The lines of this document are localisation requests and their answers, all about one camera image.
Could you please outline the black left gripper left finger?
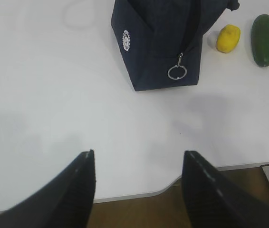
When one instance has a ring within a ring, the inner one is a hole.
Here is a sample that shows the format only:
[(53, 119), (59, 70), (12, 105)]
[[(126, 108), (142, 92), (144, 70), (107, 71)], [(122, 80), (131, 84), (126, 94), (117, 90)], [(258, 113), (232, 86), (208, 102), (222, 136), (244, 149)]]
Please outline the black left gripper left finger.
[(0, 214), (0, 228), (85, 228), (95, 196), (95, 155), (80, 153), (36, 193)]

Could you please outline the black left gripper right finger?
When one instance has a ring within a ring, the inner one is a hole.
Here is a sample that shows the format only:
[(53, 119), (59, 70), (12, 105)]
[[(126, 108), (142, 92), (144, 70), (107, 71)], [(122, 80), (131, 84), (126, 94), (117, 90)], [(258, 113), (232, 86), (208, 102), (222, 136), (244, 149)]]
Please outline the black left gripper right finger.
[(269, 228), (269, 206), (229, 181), (197, 151), (185, 151), (182, 196), (194, 228)]

